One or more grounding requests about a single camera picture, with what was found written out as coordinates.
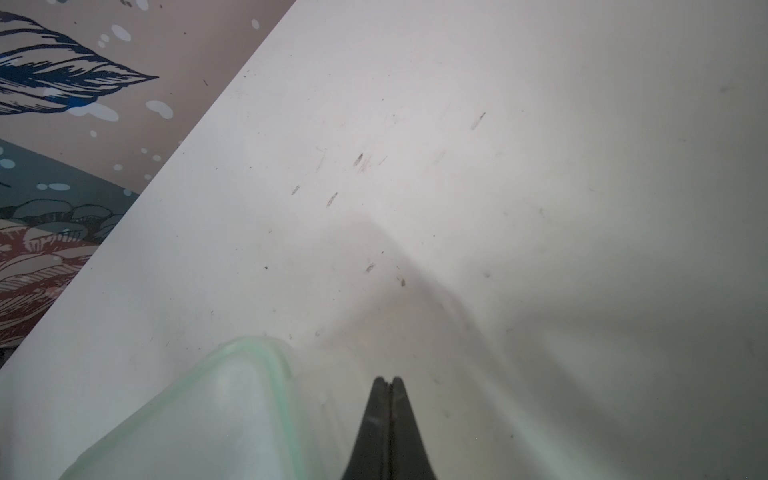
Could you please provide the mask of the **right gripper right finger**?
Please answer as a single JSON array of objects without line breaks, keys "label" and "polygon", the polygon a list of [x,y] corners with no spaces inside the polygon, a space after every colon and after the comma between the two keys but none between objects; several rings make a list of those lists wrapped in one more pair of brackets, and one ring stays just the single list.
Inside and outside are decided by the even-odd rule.
[{"label": "right gripper right finger", "polygon": [[404,381],[394,377],[390,387],[389,478],[436,480]]}]

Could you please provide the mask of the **clear plastic lunch box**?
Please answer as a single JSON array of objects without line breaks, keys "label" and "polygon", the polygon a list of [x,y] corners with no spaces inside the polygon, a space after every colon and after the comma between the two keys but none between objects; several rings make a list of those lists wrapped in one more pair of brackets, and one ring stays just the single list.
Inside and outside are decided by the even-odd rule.
[{"label": "clear plastic lunch box", "polygon": [[82,453],[65,479],[338,479],[372,378],[345,349],[241,337]]}]

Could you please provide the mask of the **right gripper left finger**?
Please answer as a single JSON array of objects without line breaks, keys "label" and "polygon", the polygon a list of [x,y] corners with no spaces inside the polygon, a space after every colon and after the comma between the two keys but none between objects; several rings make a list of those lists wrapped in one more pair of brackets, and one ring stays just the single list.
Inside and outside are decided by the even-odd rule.
[{"label": "right gripper left finger", "polygon": [[391,386],[377,377],[342,476],[343,480],[385,480],[390,475]]}]

